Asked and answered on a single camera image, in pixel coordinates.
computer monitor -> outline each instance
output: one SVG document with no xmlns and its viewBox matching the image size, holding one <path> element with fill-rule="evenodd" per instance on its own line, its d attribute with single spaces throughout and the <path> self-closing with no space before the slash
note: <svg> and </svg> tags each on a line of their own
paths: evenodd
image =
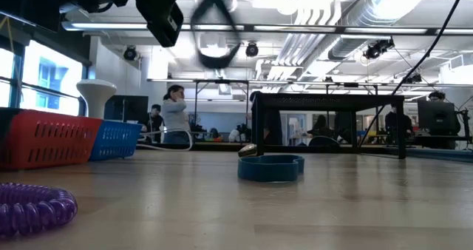
<svg viewBox="0 0 473 250">
<path fill-rule="evenodd" d="M 148 97 L 141 95 L 114 95 L 105 103 L 104 119 L 123 122 L 148 119 Z"/>
<path fill-rule="evenodd" d="M 431 135 L 456 130 L 455 107 L 452 103 L 418 101 L 419 128 L 428 129 Z"/>
</svg>

gray sweater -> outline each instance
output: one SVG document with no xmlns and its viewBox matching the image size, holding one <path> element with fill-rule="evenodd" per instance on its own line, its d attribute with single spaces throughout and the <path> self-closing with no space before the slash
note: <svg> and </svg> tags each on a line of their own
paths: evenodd
<svg viewBox="0 0 473 250">
<path fill-rule="evenodd" d="M 165 100 L 161 107 L 161 116 L 163 116 L 164 124 L 166 129 L 184 129 L 185 131 L 191 131 L 191 127 L 186 120 L 186 102 L 182 99 L 173 101 L 171 99 Z"/>
</svg>

black strap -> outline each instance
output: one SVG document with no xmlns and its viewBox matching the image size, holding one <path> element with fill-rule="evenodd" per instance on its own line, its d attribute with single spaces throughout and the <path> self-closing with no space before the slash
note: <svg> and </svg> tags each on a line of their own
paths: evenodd
<svg viewBox="0 0 473 250">
<path fill-rule="evenodd" d="M 230 24 L 230 26 L 231 26 L 231 28 L 232 28 L 232 30 L 233 30 L 236 38 L 237 38 L 237 41 L 239 42 L 238 45 L 236 45 L 235 47 L 233 47 L 230 50 L 229 53 L 227 53 L 226 55 L 224 55 L 222 57 L 219 57 L 219 58 L 209 57 L 209 56 L 206 56 L 206 55 L 202 54 L 202 52 L 199 50 L 199 47 L 198 47 L 197 37 L 196 37 L 195 29 L 194 29 L 194 25 L 204 16 L 204 14 L 207 12 L 207 10 L 211 9 L 212 6 L 214 6 L 214 4 L 215 4 L 215 6 L 217 6 L 217 9 L 221 12 L 221 14 L 223 14 L 223 17 L 228 22 L 228 24 Z M 205 66 L 209 69 L 224 69 L 224 68 L 228 67 L 228 65 L 230 65 L 231 61 L 233 60 L 236 53 L 238 52 L 239 46 L 241 44 L 240 43 L 241 39 L 240 39 L 240 36 L 239 36 L 239 32 L 237 31 L 237 29 L 235 27 L 235 22 L 231 18 L 231 15 L 230 15 L 230 13 L 228 12 L 228 10 L 225 6 L 225 3 L 223 3 L 223 0 L 202 0 L 200 5 L 197 6 L 197 9 L 195 9 L 194 14 L 192 14 L 192 17 L 191 17 L 191 30 L 192 30 L 192 33 L 194 35 L 194 41 L 195 41 L 197 55 L 199 57 L 200 63 L 203 66 Z"/>
</svg>

blue rubber ring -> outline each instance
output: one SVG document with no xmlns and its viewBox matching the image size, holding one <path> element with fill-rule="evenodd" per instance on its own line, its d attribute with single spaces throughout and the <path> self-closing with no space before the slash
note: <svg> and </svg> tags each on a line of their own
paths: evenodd
<svg viewBox="0 0 473 250">
<path fill-rule="evenodd" d="M 267 155 L 238 161 L 238 177 L 245 180 L 294 181 L 303 173 L 304 158 L 298 155 Z"/>
</svg>

desk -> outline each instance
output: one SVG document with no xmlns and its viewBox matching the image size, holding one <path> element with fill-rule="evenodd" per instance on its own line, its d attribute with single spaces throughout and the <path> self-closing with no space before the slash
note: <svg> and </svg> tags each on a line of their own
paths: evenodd
<svg viewBox="0 0 473 250">
<path fill-rule="evenodd" d="M 305 111 L 335 111 L 351 113 L 351 138 L 354 152 L 364 152 L 366 148 L 358 148 L 356 136 L 356 113 L 358 111 L 394 104 L 398 109 L 398 157 L 406 157 L 406 138 L 404 125 L 404 97 L 402 95 L 319 95 L 319 94 L 269 94 L 258 93 L 253 101 L 253 128 L 256 134 L 253 141 L 258 147 L 258 155 L 263 155 L 265 149 L 276 151 L 294 146 L 265 146 L 263 129 L 265 111 L 305 110 Z"/>
</svg>

